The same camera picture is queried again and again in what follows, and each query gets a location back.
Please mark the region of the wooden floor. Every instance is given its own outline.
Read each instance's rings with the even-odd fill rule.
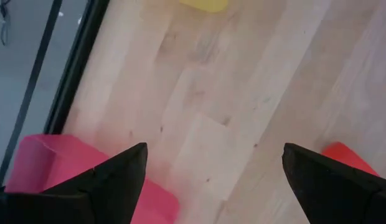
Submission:
[[[178,224],[307,223],[285,142],[342,141],[386,178],[386,0],[112,0],[65,132],[148,142]]]

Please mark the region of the pink bin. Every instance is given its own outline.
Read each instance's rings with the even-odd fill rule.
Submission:
[[[6,192],[39,193],[60,184],[109,157],[71,135],[33,135],[23,139]],[[132,224],[172,224],[177,198],[146,179]]]

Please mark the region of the yellow object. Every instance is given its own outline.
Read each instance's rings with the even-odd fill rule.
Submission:
[[[183,4],[192,6],[207,12],[219,12],[226,8],[228,0],[179,0]]]

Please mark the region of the gray floor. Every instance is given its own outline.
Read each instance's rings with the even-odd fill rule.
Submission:
[[[12,0],[9,45],[0,41],[0,166],[53,0]],[[43,131],[87,0],[63,0],[21,138]]]

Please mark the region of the red plastic object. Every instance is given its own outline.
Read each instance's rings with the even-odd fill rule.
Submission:
[[[39,193],[106,161],[109,157],[71,135],[24,138],[6,192]],[[146,179],[132,224],[172,224],[177,198]]]
[[[341,142],[335,142],[326,147],[322,155],[379,177],[378,173],[376,173],[371,166]]]

